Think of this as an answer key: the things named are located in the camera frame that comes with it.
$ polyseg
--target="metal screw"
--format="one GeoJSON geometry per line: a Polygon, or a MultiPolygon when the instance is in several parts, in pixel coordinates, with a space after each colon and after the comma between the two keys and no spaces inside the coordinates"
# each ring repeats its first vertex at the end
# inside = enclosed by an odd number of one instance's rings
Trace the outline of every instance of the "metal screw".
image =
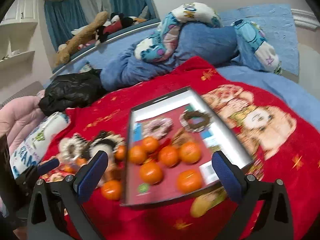
{"type": "Polygon", "coordinates": [[[43,179],[38,179],[37,180],[37,185],[41,185],[43,183],[43,179]]]}
{"type": "Polygon", "coordinates": [[[255,178],[255,176],[249,174],[249,175],[247,176],[247,179],[248,179],[248,181],[254,181],[256,178],[255,178]]]}
{"type": "Polygon", "coordinates": [[[282,179],[277,179],[276,182],[277,182],[278,185],[283,185],[282,179]]]}
{"type": "Polygon", "coordinates": [[[73,175],[67,175],[67,176],[65,177],[65,180],[66,180],[66,181],[72,181],[72,180],[73,180],[73,175]]]}

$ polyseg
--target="teddy bear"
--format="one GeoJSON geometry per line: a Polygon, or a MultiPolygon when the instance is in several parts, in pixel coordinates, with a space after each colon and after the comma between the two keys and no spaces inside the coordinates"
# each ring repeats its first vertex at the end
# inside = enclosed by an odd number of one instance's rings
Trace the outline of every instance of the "teddy bear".
{"type": "Polygon", "coordinates": [[[92,35],[95,31],[102,26],[109,17],[108,12],[100,12],[95,17],[94,21],[87,25],[83,30],[81,30],[77,35],[75,35],[69,43],[56,55],[56,65],[61,63],[66,64],[70,60],[70,56],[75,54],[78,51],[78,46],[80,44],[86,44],[92,39],[92,35]]]}

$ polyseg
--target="red blanket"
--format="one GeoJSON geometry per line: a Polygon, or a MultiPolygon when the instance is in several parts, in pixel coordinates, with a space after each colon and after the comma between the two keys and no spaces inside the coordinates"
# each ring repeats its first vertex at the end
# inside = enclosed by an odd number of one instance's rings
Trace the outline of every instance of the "red blanket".
{"type": "MultiPolygon", "coordinates": [[[[126,136],[132,107],[190,85],[235,131],[255,159],[252,172],[264,181],[281,178],[288,191],[294,239],[300,239],[320,211],[320,134],[272,94],[230,82],[199,57],[168,75],[104,96],[87,108],[67,109],[70,125],[49,146],[45,159],[58,153],[58,143],[75,132],[91,139],[100,130],[126,136]]],[[[106,200],[95,190],[84,209],[106,239],[212,240],[236,205],[225,200],[200,218],[190,216],[193,199],[153,209],[133,210],[106,200]]],[[[243,236],[254,225],[253,213],[243,236]]]]}

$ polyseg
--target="pink frosted donut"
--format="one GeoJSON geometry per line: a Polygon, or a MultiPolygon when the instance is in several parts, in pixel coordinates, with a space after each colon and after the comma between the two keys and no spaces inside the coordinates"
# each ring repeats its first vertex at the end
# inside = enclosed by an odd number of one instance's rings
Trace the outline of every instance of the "pink frosted donut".
{"type": "Polygon", "coordinates": [[[143,126],[143,137],[152,136],[161,139],[166,136],[169,128],[172,126],[171,118],[156,118],[143,126]]]}

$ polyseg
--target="cupboard door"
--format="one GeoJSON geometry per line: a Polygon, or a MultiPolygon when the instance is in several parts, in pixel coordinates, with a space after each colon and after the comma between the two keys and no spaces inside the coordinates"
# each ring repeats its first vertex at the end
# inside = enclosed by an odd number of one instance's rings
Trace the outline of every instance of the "cupboard door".
{"type": "Polygon", "coordinates": [[[15,0],[7,13],[4,16],[4,19],[0,23],[0,25],[10,24],[10,23],[18,23],[20,22],[20,0],[15,0]]]}
{"type": "Polygon", "coordinates": [[[36,0],[23,0],[20,6],[20,22],[37,21],[37,4],[36,0]]]}

